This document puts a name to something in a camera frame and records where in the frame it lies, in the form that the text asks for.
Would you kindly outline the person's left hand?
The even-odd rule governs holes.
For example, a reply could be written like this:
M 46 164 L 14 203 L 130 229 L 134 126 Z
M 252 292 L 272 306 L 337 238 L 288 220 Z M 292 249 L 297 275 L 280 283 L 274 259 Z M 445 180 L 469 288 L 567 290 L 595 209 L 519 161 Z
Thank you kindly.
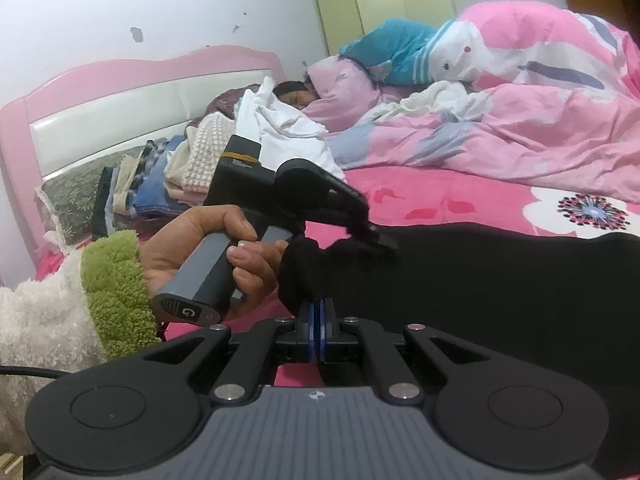
M 198 206 L 180 214 L 140 246 L 143 278 L 152 296 L 168 283 L 211 232 L 224 231 L 238 244 L 227 250 L 236 287 L 244 294 L 226 319 L 242 318 L 259 307 L 278 286 L 278 273 L 288 243 L 266 244 L 237 206 Z

